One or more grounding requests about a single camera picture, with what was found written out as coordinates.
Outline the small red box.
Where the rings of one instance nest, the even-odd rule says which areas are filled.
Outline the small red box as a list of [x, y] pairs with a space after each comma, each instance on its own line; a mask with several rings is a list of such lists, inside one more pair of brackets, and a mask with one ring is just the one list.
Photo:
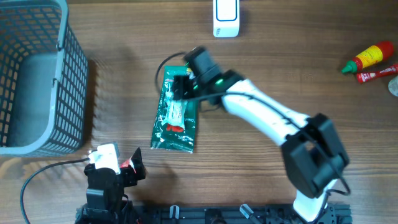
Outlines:
[[356, 79], [360, 84], [370, 82], [372, 80], [386, 77], [389, 75], [397, 74], [397, 64], [393, 64], [384, 70], [376, 71], [376, 72], [366, 72], [366, 73], [357, 73]]

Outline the green 3M glove package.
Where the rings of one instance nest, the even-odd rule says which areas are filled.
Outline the green 3M glove package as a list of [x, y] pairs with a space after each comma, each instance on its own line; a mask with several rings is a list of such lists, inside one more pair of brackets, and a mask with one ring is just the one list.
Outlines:
[[150, 148], [192, 153], [195, 147], [197, 132], [197, 102], [187, 101], [185, 129], [169, 124], [162, 125], [162, 121], [167, 112], [165, 93], [168, 91], [172, 92], [172, 83], [176, 75], [188, 75], [192, 77], [193, 72], [186, 66], [168, 65], [165, 67], [157, 113], [154, 127], [152, 128]]

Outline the green lid jar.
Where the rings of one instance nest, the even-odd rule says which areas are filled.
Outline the green lid jar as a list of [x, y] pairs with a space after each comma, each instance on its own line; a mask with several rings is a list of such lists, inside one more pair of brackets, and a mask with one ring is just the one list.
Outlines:
[[394, 96], [398, 96], [398, 77], [394, 77], [389, 81], [388, 90]]

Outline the light green wipes packet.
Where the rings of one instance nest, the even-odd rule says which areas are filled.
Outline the light green wipes packet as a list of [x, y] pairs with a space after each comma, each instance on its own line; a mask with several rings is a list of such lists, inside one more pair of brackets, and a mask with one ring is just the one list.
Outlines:
[[169, 124], [185, 129], [185, 110], [187, 102], [182, 100], [173, 100], [174, 94], [171, 91], [165, 93], [165, 102], [167, 112], [162, 121], [162, 125]]

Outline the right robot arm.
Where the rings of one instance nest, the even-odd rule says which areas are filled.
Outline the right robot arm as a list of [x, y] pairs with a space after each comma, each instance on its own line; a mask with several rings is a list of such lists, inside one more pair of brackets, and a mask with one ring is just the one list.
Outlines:
[[205, 47], [182, 55], [194, 77], [175, 78], [174, 99], [222, 106], [280, 147], [287, 177], [297, 190], [293, 209], [303, 221], [319, 222], [332, 193], [350, 195], [343, 178], [349, 156], [331, 119], [298, 113], [238, 72], [222, 71]]

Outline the red chili sauce bottle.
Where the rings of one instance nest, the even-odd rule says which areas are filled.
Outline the red chili sauce bottle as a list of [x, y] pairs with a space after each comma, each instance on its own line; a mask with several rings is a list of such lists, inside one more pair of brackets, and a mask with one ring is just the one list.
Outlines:
[[349, 60], [341, 72], [343, 74], [360, 72], [365, 68], [389, 59], [394, 51], [394, 45], [391, 41], [385, 40], [379, 42]]

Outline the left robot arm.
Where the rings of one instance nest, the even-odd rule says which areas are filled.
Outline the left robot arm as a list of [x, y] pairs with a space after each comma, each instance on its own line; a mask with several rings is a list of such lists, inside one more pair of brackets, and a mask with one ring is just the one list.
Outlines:
[[107, 167], [95, 169], [93, 164], [85, 167], [84, 173], [88, 178], [87, 203], [76, 210], [76, 224], [143, 222], [124, 193], [125, 188], [136, 186], [146, 177], [140, 148], [136, 149], [120, 170], [117, 174]]

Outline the small red sachet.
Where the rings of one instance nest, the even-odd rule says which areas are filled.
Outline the small red sachet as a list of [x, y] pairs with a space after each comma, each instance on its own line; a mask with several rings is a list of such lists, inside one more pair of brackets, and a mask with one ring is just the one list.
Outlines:
[[126, 161], [124, 161], [121, 165], [120, 165], [120, 169], [122, 169], [122, 168], [130, 168], [130, 169], [132, 169], [133, 171], [134, 171], [134, 173], [136, 174], [137, 172], [136, 172], [136, 169], [135, 169], [135, 167], [134, 167], [134, 163], [133, 163], [133, 160], [132, 160], [132, 157], [130, 157], [128, 160], [126, 160]]

